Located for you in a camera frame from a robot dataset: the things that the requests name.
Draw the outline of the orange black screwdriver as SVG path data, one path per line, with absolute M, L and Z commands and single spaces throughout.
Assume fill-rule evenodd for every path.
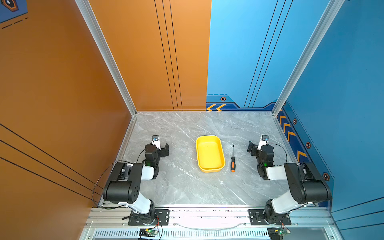
M 231 157 L 231 172 L 234 173 L 236 171 L 236 158 L 235 158 L 235 146 L 232 145 L 232 157 Z

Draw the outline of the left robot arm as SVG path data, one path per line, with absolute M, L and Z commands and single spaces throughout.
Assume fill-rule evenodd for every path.
M 142 163 L 129 165 L 116 163 L 103 190 L 103 200 L 132 210 L 129 219 L 143 225 L 155 222 L 154 202 L 140 193 L 142 180 L 155 180 L 159 174 L 160 159 L 170 154 L 169 144 L 159 148 L 156 144 L 145 146 Z

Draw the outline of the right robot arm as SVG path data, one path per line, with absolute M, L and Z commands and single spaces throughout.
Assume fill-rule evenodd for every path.
M 266 202 L 260 214 L 269 225 L 283 223 L 289 214 L 310 204 L 327 202 L 332 192 L 313 163 L 274 165 L 274 147 L 267 141 L 249 142 L 247 152 L 257 159 L 257 170 L 263 180 L 286 180 L 289 190 Z

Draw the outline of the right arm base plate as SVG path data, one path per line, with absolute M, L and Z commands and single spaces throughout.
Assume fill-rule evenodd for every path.
M 266 211 L 262 209 L 250 209 L 248 210 L 248 214 L 252 226 L 281 224 L 290 226 L 292 224 L 288 214 L 276 214 L 273 211 L 266 213 Z

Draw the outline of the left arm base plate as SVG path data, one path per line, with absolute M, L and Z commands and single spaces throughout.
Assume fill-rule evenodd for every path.
M 170 210 L 168 209 L 154 209 L 150 210 L 148 214 L 132 213 L 129 216 L 129 226 L 155 226 L 158 221 L 159 225 L 167 226 L 170 220 Z

